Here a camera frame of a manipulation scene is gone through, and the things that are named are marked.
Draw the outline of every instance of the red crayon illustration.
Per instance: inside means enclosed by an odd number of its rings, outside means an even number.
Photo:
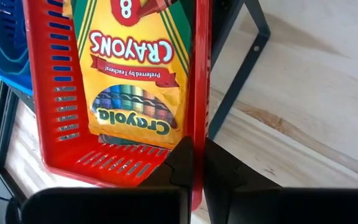
[[[178,0],[148,0],[146,4],[137,11],[137,16],[141,18],[151,13],[162,12],[177,1]]]

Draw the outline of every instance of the blue plastic bin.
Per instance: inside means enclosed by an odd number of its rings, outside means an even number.
[[[0,79],[33,95],[21,0],[0,0]]]

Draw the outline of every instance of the red plastic basket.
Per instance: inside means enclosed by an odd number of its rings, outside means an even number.
[[[190,97],[187,131],[195,144],[193,209],[202,199],[208,126],[211,12],[203,9],[210,8],[209,1],[196,2],[193,62],[197,63],[191,63],[190,95],[195,98]],[[99,143],[98,137],[88,129],[73,21],[61,15],[62,0],[24,0],[24,12],[45,166],[51,172],[103,187],[139,185],[165,160],[169,151]],[[70,67],[70,71],[57,71],[56,67]]]

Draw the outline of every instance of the wooden surface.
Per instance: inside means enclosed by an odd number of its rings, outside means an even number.
[[[272,37],[215,141],[283,186],[358,187],[358,0],[260,2]],[[210,115],[256,33],[243,8],[211,75]],[[29,195],[87,185],[45,171],[22,103],[7,168]],[[209,222],[205,202],[193,219]]]

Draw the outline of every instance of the crayon box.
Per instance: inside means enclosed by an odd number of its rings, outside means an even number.
[[[89,130],[173,149],[182,139],[194,1],[76,0]]]

